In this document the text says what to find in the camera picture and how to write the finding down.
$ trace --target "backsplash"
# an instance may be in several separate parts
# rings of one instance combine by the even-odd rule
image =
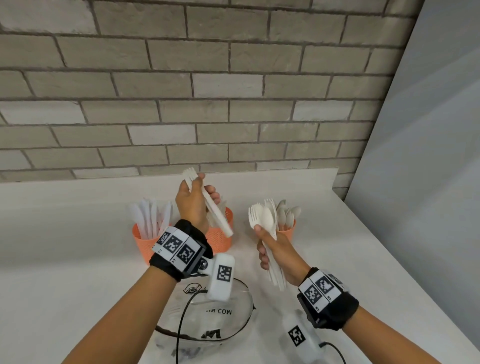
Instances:
[[[0,2],[0,180],[339,167],[421,0]]]

